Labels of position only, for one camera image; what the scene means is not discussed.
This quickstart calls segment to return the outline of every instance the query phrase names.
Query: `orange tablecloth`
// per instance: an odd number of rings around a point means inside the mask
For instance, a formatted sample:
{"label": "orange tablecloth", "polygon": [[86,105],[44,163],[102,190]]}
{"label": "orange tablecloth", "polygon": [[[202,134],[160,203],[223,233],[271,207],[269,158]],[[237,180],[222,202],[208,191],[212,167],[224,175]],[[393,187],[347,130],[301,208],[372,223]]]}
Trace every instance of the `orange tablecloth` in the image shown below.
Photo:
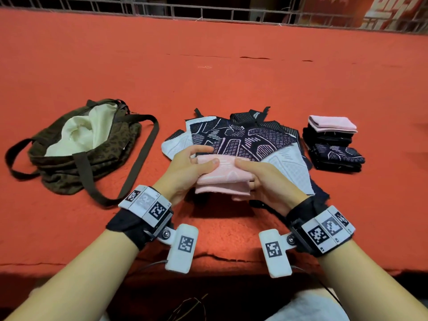
{"label": "orange tablecloth", "polygon": [[[383,268],[428,270],[426,37],[23,10],[0,10],[0,24],[2,153],[87,99],[117,97],[159,120],[137,180],[150,185],[169,163],[161,143],[196,107],[228,117],[271,106],[268,120],[300,131],[310,114],[347,116],[358,126],[352,145],[366,157],[362,172],[311,170],[312,178]],[[151,129],[143,126],[138,150]],[[105,194],[118,194],[137,152],[98,182]],[[25,154],[15,167],[32,171]],[[56,195],[38,178],[18,182],[4,164],[0,176],[0,273],[57,272],[116,212],[84,191]],[[227,198],[213,197],[203,210],[184,203],[175,212],[176,225],[200,231],[194,275],[264,273],[258,233],[286,232],[266,211]],[[153,243],[140,258],[156,261],[166,251]]]}

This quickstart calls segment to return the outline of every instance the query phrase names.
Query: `right hand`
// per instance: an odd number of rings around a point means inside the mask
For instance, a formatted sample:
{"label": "right hand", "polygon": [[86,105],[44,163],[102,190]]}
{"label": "right hand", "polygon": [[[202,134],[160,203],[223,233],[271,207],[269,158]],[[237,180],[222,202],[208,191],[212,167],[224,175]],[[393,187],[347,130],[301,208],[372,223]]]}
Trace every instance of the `right hand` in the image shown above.
{"label": "right hand", "polygon": [[243,201],[257,199],[269,205],[283,216],[303,202],[308,195],[297,188],[274,165],[267,162],[245,161],[235,159],[235,166],[254,175],[254,183],[250,182],[251,195],[233,196],[232,200]]}

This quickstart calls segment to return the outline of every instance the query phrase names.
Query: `metal screw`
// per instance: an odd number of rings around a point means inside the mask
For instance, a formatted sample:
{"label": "metal screw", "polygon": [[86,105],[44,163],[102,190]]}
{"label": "metal screw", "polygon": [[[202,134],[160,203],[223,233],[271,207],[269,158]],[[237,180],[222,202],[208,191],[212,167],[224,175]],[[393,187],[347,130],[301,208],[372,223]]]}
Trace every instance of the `metal screw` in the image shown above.
{"label": "metal screw", "polygon": [[295,237],[295,235],[294,235],[294,234],[290,234],[290,235],[287,237],[287,242],[288,242],[288,244],[289,244],[290,246],[294,246],[294,245],[296,245],[296,237]]}
{"label": "metal screw", "polygon": [[168,239],[170,236],[171,232],[167,228],[164,228],[162,231],[162,237],[164,238],[164,240]]}

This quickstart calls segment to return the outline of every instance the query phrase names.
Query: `hand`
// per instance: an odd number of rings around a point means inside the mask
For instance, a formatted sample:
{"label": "hand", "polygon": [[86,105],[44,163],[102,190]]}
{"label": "hand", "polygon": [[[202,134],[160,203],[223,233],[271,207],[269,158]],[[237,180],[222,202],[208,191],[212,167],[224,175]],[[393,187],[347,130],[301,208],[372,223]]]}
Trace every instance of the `hand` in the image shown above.
{"label": "hand", "polygon": [[254,183],[251,182],[250,197],[234,196],[233,200],[258,199],[269,205],[283,216],[308,198],[308,195],[297,188],[274,165],[267,162],[245,161],[235,159],[235,166],[251,172],[254,175]]}
{"label": "hand", "polygon": [[215,170],[220,161],[213,159],[204,164],[197,164],[196,158],[190,156],[196,152],[211,153],[214,149],[207,145],[192,145],[174,156],[165,174],[153,185],[159,193],[168,199],[172,206],[181,202],[196,180],[204,173]]}

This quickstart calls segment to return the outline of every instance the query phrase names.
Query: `forearm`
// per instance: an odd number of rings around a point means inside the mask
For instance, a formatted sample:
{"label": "forearm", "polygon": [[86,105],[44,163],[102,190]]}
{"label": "forearm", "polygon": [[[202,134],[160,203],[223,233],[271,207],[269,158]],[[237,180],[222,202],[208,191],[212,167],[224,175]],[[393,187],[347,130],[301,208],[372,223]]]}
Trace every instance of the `forearm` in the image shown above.
{"label": "forearm", "polygon": [[124,233],[104,231],[7,321],[98,321],[137,254]]}
{"label": "forearm", "polygon": [[428,320],[428,309],[353,240],[318,260],[351,321]]}

